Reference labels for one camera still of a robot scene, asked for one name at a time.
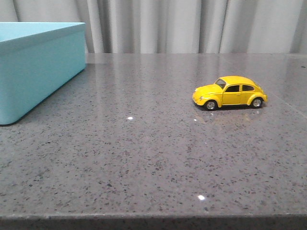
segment light blue box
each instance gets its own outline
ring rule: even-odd
[[[85,68],[85,23],[0,23],[0,125]]]

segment car door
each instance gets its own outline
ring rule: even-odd
[[[241,104],[247,104],[249,98],[255,93],[255,87],[251,85],[242,85]]]
[[[223,93],[223,104],[240,104],[241,92],[240,85],[230,85]]]

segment toy car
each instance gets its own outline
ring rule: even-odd
[[[212,85],[195,89],[193,101],[204,105],[207,110],[215,110],[223,105],[247,104],[252,108],[261,108],[268,96],[253,80],[241,76],[218,78]]]

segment car tire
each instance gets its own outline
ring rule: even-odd
[[[206,110],[212,111],[212,110],[215,110],[217,108],[217,103],[214,100],[210,100],[210,101],[207,101],[204,106],[205,106]]]
[[[257,97],[257,98],[255,98],[255,99],[251,102],[250,106],[251,106],[253,109],[261,108],[261,107],[262,107],[262,102],[263,102],[263,99],[260,98],[260,97]]]

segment car roof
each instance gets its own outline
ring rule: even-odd
[[[255,85],[253,80],[242,77],[242,76],[224,76],[224,77],[221,77],[220,79],[224,80],[229,85],[233,85],[233,84]]]

